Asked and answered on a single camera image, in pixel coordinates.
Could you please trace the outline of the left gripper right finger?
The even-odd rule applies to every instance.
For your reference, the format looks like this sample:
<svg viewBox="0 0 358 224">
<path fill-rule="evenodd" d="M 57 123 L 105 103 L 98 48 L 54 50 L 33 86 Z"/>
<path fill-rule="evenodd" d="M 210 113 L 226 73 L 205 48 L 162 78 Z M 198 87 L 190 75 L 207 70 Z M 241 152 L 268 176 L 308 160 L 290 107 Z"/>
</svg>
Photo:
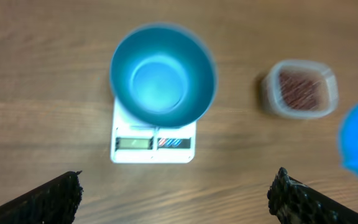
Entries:
<svg viewBox="0 0 358 224">
<path fill-rule="evenodd" d="M 281 224 L 358 224 L 358 213 L 288 175 L 281 167 L 267 192 Z"/>
</svg>

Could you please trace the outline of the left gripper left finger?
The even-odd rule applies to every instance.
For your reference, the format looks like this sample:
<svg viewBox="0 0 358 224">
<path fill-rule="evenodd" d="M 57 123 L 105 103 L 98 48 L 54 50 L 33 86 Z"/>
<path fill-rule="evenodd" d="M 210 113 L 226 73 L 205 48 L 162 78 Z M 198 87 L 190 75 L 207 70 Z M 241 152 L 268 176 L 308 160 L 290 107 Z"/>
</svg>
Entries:
<svg viewBox="0 0 358 224">
<path fill-rule="evenodd" d="M 0 224 L 72 224 L 83 188 L 68 171 L 0 206 Z"/>
</svg>

